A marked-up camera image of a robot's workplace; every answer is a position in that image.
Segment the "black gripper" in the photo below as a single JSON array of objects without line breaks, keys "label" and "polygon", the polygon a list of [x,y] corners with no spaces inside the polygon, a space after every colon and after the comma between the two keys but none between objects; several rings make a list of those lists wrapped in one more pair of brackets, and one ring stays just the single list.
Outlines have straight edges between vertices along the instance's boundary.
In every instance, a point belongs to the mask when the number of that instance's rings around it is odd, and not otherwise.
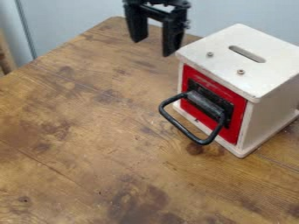
[{"label": "black gripper", "polygon": [[123,0],[129,37],[135,43],[148,37],[148,20],[163,25],[163,56],[180,48],[190,27],[188,0]]}]

